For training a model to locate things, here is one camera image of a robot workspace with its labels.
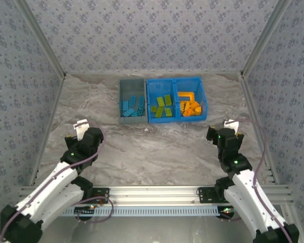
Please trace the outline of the orange lego window frame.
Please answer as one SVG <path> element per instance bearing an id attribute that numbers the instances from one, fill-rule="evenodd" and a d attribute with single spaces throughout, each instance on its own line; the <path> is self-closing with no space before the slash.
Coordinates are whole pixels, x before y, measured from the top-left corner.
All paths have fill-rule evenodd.
<path id="1" fill-rule="evenodd" d="M 178 92 L 178 97 L 184 101 L 195 101 L 194 92 Z"/>

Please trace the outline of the blue plastic bin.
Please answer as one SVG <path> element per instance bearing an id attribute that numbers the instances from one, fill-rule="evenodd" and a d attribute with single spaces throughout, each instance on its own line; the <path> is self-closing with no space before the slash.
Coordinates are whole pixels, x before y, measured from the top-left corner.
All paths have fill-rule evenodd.
<path id="1" fill-rule="evenodd" d="M 161 124 L 161 123 L 174 123 L 177 121 L 180 115 L 179 101 L 177 97 L 176 81 L 173 78 L 157 78 L 148 79 L 146 81 L 146 92 L 147 92 L 147 113 L 149 124 Z M 155 118 L 155 113 L 151 113 L 150 107 L 156 106 L 157 108 L 157 97 L 163 97 L 165 102 L 165 95 L 170 95 L 172 99 L 172 105 L 164 108 L 171 108 L 172 117 L 165 117 L 165 111 L 161 118 Z"/>
<path id="2" fill-rule="evenodd" d="M 200 77 L 179 77 L 175 79 L 176 87 L 177 87 L 177 96 L 178 92 L 194 92 L 195 94 L 195 101 L 199 103 L 202 108 L 201 115 L 199 116 L 188 116 L 184 117 L 179 115 L 177 120 L 179 122 L 201 122 L 206 120 L 208 114 L 208 102 L 206 98 L 205 89 L 202 83 L 202 79 Z M 185 110 L 190 109 L 189 103 L 186 104 Z"/>

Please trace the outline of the grey plastic bin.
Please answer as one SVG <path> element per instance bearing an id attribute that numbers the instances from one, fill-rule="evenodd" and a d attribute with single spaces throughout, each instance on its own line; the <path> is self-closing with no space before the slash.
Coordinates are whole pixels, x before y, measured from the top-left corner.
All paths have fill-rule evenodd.
<path id="1" fill-rule="evenodd" d="M 144 113 L 142 116 L 124 117 L 122 114 L 122 101 L 129 100 L 130 96 L 136 96 L 136 105 L 133 108 L 135 112 L 138 108 L 139 97 L 145 97 Z M 143 78 L 121 79 L 119 80 L 119 124 L 141 124 L 147 123 L 147 97 L 146 97 L 146 81 Z"/>

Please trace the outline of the small controller board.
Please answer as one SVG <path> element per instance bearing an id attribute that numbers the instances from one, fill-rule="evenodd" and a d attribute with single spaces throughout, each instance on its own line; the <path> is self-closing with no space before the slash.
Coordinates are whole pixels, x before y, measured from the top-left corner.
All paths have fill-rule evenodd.
<path id="1" fill-rule="evenodd" d="M 218 209 L 218 212 L 219 212 L 219 216 L 218 216 L 219 219 L 229 220 L 235 214 L 235 210 L 234 210 L 233 207 L 218 206 L 217 209 Z"/>
<path id="2" fill-rule="evenodd" d="M 95 208 L 93 206 L 75 207 L 73 213 L 77 216 L 87 217 L 89 215 L 94 215 Z"/>

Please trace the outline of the grey metal base panel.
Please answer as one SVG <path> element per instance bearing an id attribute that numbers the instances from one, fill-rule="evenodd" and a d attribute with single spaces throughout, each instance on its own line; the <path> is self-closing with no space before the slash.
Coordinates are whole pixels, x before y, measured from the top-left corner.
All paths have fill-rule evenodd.
<path id="1" fill-rule="evenodd" d="M 73 217 L 56 219 L 39 243 L 252 243 L 242 221 L 216 217 L 114 217 L 80 224 Z"/>

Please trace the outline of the aluminium side rail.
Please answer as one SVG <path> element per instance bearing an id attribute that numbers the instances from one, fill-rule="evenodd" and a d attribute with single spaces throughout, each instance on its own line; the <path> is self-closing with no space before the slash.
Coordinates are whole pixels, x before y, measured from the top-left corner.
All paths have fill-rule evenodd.
<path id="1" fill-rule="evenodd" d="M 66 77 L 66 74 L 64 74 L 64 76 L 62 77 L 61 83 L 60 83 L 60 85 L 58 87 L 58 90 L 57 90 L 57 94 L 56 94 L 56 97 L 55 97 L 55 100 L 54 100 L 54 103 L 53 103 L 53 107 L 52 107 L 51 112 L 50 112 L 50 117 L 49 117 L 46 129 L 45 129 L 45 132 L 44 132 L 44 138 L 43 138 L 42 143 L 39 147 L 39 152 L 38 152 L 38 155 L 36 157 L 35 164 L 32 168 L 32 173 L 31 173 L 31 176 L 30 176 L 30 179 L 29 179 L 29 182 L 28 182 L 29 186 L 34 185 L 38 170 L 39 170 L 40 165 L 41 165 L 41 159 L 43 157 L 45 147 L 46 147 L 46 144 L 47 144 L 47 141 L 48 141 L 48 138 L 49 138 L 49 134 L 50 134 L 50 131 L 51 131 L 51 128 L 52 128 L 55 112 L 56 112 L 56 109 L 57 109 L 57 105 L 58 105 L 58 102 L 59 102 L 59 98 L 60 98 L 60 95 L 61 95 L 61 91 L 62 91 L 62 88 L 63 88 L 65 77 Z"/>
<path id="2" fill-rule="evenodd" d="M 264 152 L 264 159 L 261 164 L 262 174 L 263 175 L 266 174 L 264 182 L 265 184 L 278 185 L 280 184 L 280 181 L 274 166 L 274 161 L 271 152 L 268 147 L 268 140 L 265 135 L 265 129 L 262 127 L 261 120 L 258 115 L 257 108 L 252 97 L 251 90 L 249 88 L 248 82 L 242 77 L 240 78 L 240 82 L 241 82 L 242 92 L 245 97 L 245 101 L 249 111 L 250 119 L 255 122 L 255 124 L 252 124 L 252 126 L 255 132 L 258 147 L 261 152 Z"/>

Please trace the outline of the aluminium front rail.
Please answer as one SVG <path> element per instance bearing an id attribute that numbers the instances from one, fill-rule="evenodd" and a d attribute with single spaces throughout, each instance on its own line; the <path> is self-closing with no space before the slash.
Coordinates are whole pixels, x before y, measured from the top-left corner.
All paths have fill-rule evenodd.
<path id="1" fill-rule="evenodd" d="M 95 190 L 108 188 L 108 197 L 117 206 L 194 206 L 200 204 L 200 185 L 174 186 L 94 186 Z M 264 185 L 263 190 L 273 205 L 292 204 L 287 185 Z"/>

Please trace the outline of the aluminium lower frame post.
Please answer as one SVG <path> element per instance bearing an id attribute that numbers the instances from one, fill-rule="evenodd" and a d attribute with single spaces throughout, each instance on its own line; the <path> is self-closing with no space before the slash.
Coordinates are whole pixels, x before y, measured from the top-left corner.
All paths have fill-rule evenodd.
<path id="1" fill-rule="evenodd" d="M 297 228 L 300 228 L 298 215 L 295 206 L 292 204 L 281 204 L 280 205 L 282 215 L 286 222 L 290 224 L 295 224 Z"/>

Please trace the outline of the aluminium frame post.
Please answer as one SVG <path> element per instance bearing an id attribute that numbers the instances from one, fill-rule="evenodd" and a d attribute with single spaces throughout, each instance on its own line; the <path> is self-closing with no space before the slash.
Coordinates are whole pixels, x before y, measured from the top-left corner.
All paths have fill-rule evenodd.
<path id="1" fill-rule="evenodd" d="M 281 204 L 280 205 L 282 215 L 286 222 L 290 224 L 295 224 L 297 228 L 300 228 L 298 215 L 295 206 L 292 204 Z"/>
<path id="2" fill-rule="evenodd" d="M 261 31 L 254 48 L 252 49 L 248 59 L 241 70 L 241 76 L 245 79 L 254 65 L 256 64 L 257 60 L 259 59 L 262 51 L 266 47 L 267 43 L 270 40 L 271 35 L 275 31 L 276 27 L 278 26 L 283 14 L 285 13 L 286 9 L 290 5 L 291 0 L 277 0 L 276 5 L 274 6 L 269 18 Z"/>
<path id="3" fill-rule="evenodd" d="M 33 14 L 31 8 L 29 7 L 26 0 L 14 0 L 16 6 L 20 10 L 23 18 L 25 19 L 26 23 L 28 24 L 29 28 L 31 29 L 32 33 L 34 34 L 37 42 L 39 43 L 40 47 L 44 51 L 45 55 L 47 56 L 48 60 L 50 61 L 53 69 L 58 74 L 61 79 L 65 78 L 65 72 L 55 55 L 53 49 L 51 48 L 48 39 L 46 38 L 44 32 L 42 31 L 39 23 L 36 20 L 35 15 Z"/>

